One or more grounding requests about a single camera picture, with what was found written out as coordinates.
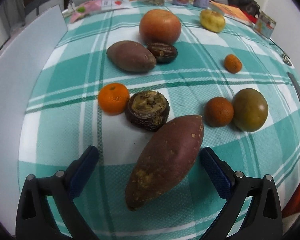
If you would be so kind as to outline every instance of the blue gripper pad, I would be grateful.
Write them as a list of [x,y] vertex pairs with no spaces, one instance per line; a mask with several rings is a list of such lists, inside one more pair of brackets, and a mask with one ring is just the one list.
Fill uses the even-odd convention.
[[210,147],[203,148],[199,154],[200,162],[207,171],[220,198],[228,200],[231,195],[231,182],[217,163],[217,161],[220,162],[220,159]]
[[72,176],[69,185],[68,185],[68,196],[71,200],[76,197],[79,197],[84,186],[88,182],[98,160],[99,160],[99,152],[98,149],[94,146],[89,146],[86,151],[83,153],[85,156],[81,156],[84,159],[81,162],[81,165],[77,168],[74,175]]

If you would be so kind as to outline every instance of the tablecloth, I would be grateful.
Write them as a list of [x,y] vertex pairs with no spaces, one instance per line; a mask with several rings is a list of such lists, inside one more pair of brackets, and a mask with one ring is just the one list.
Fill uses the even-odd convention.
[[[172,63],[148,73],[127,73],[114,66],[106,49],[121,40],[140,40],[139,22],[149,10],[141,1],[132,9],[100,13],[68,24],[34,86],[22,127],[19,184],[33,173],[51,176],[77,159],[89,145],[100,152],[99,163],[77,208],[100,239],[198,239],[216,218],[220,199],[205,170],[196,161],[176,187],[136,212],[125,206],[124,190],[130,173],[151,132],[133,127],[124,114],[108,116],[98,107],[100,89],[112,82],[125,84],[130,95],[156,90],[170,103],[169,120],[203,114],[205,103],[217,96],[229,100],[241,89],[260,91],[269,105],[263,127],[253,133],[229,125],[204,127],[202,147],[210,146],[233,170],[246,176],[274,177],[282,208],[300,182],[300,103],[286,72],[280,49],[239,22],[226,18],[226,27],[212,33],[201,27],[201,9],[166,3],[161,9],[177,15],[182,32]],[[235,54],[242,70],[223,67]],[[242,223],[247,198],[231,233]],[[68,234],[49,198],[60,230]]]

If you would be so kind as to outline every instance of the orange book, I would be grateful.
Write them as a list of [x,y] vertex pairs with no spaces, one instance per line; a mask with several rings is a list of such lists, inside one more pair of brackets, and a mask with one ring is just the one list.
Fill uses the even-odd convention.
[[248,19],[248,17],[245,16],[244,13],[237,7],[210,1],[210,8],[214,11],[221,13],[225,17],[234,19],[248,26],[253,26],[252,22]]

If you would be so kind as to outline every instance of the wrinkled yellow fruit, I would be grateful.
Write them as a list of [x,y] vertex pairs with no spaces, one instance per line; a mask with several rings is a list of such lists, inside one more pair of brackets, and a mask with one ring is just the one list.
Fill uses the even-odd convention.
[[201,25],[209,31],[219,33],[226,26],[226,20],[222,14],[205,9],[200,13]]

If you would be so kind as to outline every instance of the green and white tablecloth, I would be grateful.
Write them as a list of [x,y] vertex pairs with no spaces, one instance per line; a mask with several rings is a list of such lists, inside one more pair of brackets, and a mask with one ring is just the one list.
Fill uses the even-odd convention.
[[[106,49],[121,40],[141,42],[139,22],[157,8],[141,1],[133,7],[68,25],[29,100],[20,140],[20,189],[28,174],[51,176],[94,145],[100,152],[99,164],[74,202],[100,239],[198,239],[225,203],[205,170],[197,161],[171,191],[136,212],[129,211],[125,186],[152,133],[134,128],[124,114],[104,114],[96,100],[98,91],[112,82],[125,84],[130,95],[157,90],[168,99],[172,119],[202,114],[213,97],[231,100],[239,90],[254,88],[269,105],[265,125],[254,133],[205,126],[202,147],[212,147],[221,160],[246,176],[273,175],[283,207],[300,182],[300,103],[286,74],[290,71],[299,79],[295,68],[284,64],[278,47],[251,28],[226,19],[225,29],[212,33],[201,27],[199,8],[166,3],[160,8],[173,12],[182,23],[175,43],[177,59],[149,73],[123,72],[109,61]],[[239,73],[224,69],[228,54],[242,61]],[[49,201],[60,230],[68,234],[52,198]],[[248,205],[249,199],[232,233]]]

